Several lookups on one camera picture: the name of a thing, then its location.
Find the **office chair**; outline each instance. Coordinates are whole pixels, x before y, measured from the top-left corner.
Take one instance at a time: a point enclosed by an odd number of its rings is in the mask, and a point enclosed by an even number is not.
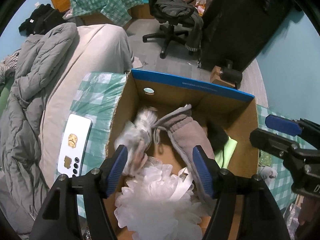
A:
[[[156,18],[156,20],[159,23],[166,23],[169,22],[169,26],[166,27],[164,25],[160,25],[159,29],[162,31],[160,33],[153,33],[153,34],[147,34],[142,37],[143,42],[148,42],[148,39],[150,38],[162,38],[164,39],[164,44],[162,45],[161,52],[160,52],[160,58],[166,57],[166,49],[170,43],[170,41],[176,41],[182,45],[185,45],[186,41],[179,37],[180,35],[188,36],[189,32],[187,30],[182,31],[175,31],[174,26],[178,25],[178,23],[182,24],[184,27],[193,27],[195,22],[191,18],[191,15],[194,11],[196,11],[196,8],[192,5],[189,5],[189,3],[192,3],[194,0],[187,1],[185,3],[183,2],[163,2],[161,0],[149,0],[149,8],[150,8],[150,14]],[[161,11],[160,5],[174,5],[176,8],[189,8],[190,12],[187,15],[184,15],[182,17],[173,17],[166,13],[163,13]]]

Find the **light blue wall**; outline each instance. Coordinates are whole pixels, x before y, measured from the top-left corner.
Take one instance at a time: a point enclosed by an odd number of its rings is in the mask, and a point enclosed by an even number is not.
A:
[[[320,37],[303,12],[290,12],[257,61],[269,108],[320,123]]]
[[[25,36],[21,36],[19,33],[19,26],[29,18],[33,10],[36,8],[35,4],[51,3],[51,0],[26,0],[23,5],[18,9],[16,14],[12,17],[11,21],[5,28],[3,34],[0,37],[0,60],[5,56],[11,54],[15,50],[21,48],[21,45],[26,40]]]

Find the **screw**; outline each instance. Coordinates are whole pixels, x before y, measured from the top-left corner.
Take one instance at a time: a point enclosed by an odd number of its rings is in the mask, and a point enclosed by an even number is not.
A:
[[[67,179],[67,178],[68,178],[68,176],[67,176],[66,174],[61,174],[61,175],[59,175],[59,177],[58,177],[58,179],[61,180],[61,181],[65,180],[65,179]]]
[[[305,171],[306,173],[311,172],[311,167],[310,167],[309,164],[304,165],[304,171]]]
[[[225,168],[220,169],[221,174],[223,175],[227,175],[229,173],[229,171]]]
[[[262,180],[261,176],[258,175],[258,174],[254,174],[254,175],[252,176],[252,178],[253,178],[254,180],[256,180],[256,181]]]
[[[98,174],[99,172],[100,172],[99,168],[94,168],[94,169],[91,170],[91,173],[94,174],[94,175]]]

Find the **gray wooden floor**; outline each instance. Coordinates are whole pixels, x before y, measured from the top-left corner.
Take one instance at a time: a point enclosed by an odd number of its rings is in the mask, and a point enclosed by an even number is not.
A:
[[[143,35],[159,32],[159,25],[159,22],[155,19],[136,20],[127,30],[133,53],[142,62],[143,67],[141,69],[209,82],[210,72],[198,68],[197,55],[190,56],[183,45],[174,41],[170,42],[166,58],[161,59],[159,54],[163,39],[155,39],[147,43],[142,42]],[[239,90],[254,95],[257,104],[268,107],[266,90],[256,60],[243,72],[243,81]]]

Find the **black cloth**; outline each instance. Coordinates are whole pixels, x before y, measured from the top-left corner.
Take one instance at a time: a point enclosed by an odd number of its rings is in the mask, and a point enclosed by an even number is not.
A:
[[[243,71],[260,53],[293,7],[292,0],[207,0],[201,43],[202,67]]]
[[[59,11],[53,9],[50,4],[40,4],[40,6],[31,13],[31,16],[20,25],[19,32],[25,30],[28,36],[30,34],[45,35],[52,28],[65,22]]]

